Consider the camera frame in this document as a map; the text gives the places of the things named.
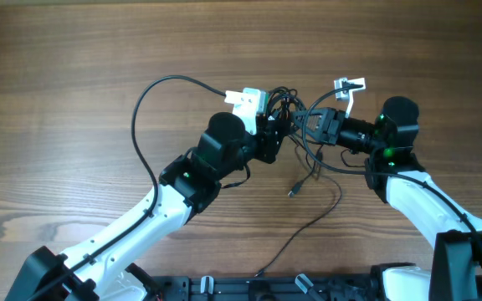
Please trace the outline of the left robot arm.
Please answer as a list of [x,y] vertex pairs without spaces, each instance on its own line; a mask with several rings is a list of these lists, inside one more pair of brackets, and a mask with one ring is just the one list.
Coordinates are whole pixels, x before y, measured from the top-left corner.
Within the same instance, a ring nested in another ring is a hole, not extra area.
[[176,158],[148,194],[93,237],[60,254],[41,247],[30,254],[9,300],[145,300],[162,291],[134,262],[153,244],[203,212],[220,181],[257,159],[271,163],[290,133],[288,117],[258,116],[249,129],[228,112],[213,115],[198,145]]

